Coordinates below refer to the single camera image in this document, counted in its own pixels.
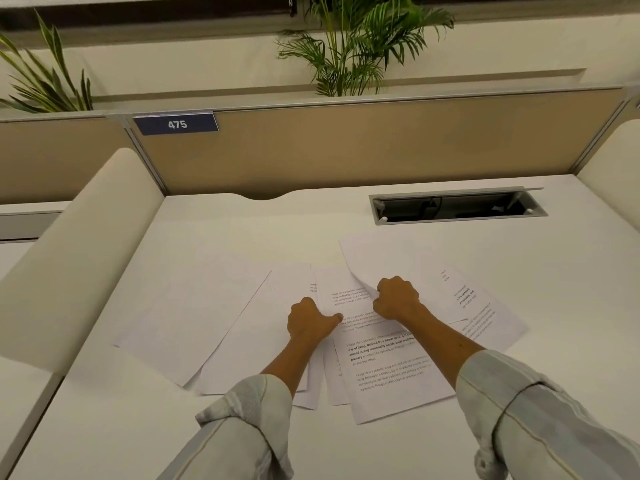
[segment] rolled-up sleeve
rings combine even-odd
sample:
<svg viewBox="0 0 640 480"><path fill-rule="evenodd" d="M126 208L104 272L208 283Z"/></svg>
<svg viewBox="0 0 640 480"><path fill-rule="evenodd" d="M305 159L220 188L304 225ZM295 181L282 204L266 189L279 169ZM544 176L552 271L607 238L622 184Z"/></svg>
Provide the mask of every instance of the rolled-up sleeve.
<svg viewBox="0 0 640 480"><path fill-rule="evenodd" d="M480 446L483 480L640 479L640 447L600 425L560 386L522 362L481 351L456 395Z"/></svg>
<svg viewBox="0 0 640 480"><path fill-rule="evenodd" d="M291 393L277 377L242 380L197 414L201 429L159 480L292 478L291 409Z"/></svg>

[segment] number 475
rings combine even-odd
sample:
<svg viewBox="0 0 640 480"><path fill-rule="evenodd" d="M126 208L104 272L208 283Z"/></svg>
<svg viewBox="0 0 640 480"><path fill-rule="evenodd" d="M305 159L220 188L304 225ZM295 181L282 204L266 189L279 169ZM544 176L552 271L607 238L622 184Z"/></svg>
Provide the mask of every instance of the number 475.
<svg viewBox="0 0 640 480"><path fill-rule="evenodd" d="M179 130L180 128L187 128L186 121L169 121L169 128L172 130Z"/></svg>

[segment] stack of papers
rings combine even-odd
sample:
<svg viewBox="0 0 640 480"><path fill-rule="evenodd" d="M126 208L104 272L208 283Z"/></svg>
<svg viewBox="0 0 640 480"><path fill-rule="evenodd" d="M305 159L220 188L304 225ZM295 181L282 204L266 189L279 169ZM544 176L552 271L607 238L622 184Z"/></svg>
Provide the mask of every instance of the stack of papers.
<svg viewBox="0 0 640 480"><path fill-rule="evenodd" d="M373 311L382 278L412 282L439 320L480 345L506 350L527 331L503 304L409 232L374 232L340 241L348 267L265 265L206 253L175 279L117 346L180 386L224 394L259 374L289 340L291 306L313 298L344 320L313 353L294 405L350 404L356 423L454 395L400 323Z"/></svg>

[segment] white desk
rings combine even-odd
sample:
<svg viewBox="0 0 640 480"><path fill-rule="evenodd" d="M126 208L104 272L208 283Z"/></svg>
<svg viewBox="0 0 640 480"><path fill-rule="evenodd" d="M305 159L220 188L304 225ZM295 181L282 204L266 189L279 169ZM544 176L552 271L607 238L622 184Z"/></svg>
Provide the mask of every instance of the white desk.
<svg viewBox="0 0 640 480"><path fill-rule="evenodd" d="M338 238L375 228L368 195L524 185L549 217L418 224L425 239L531 327L509 353L549 373L596 418L640 440L640 235L576 178L320 189L271 201L167 197L18 463L12 480L154 479L213 401L111 344L207 244L248 258L343 263ZM297 478L475 478L454 400L356 426L348 406L294 409Z"/></svg>
<svg viewBox="0 0 640 480"><path fill-rule="evenodd" d="M0 280L31 244L0 243ZM11 470L60 379L32 365L0 357L0 480Z"/></svg>

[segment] person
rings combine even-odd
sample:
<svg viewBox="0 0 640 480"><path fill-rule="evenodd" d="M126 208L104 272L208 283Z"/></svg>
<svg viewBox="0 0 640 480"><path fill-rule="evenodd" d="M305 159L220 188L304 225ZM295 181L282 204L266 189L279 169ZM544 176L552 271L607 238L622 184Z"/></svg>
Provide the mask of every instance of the person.
<svg viewBox="0 0 640 480"><path fill-rule="evenodd" d="M601 426L560 386L437 320L410 282L383 279L378 290L374 311L412 332L455 389L479 444L480 478L640 479L638 444ZM311 298L293 305L281 354L197 414L201 429L160 480L292 478L292 398L311 354L341 320L321 315Z"/></svg>

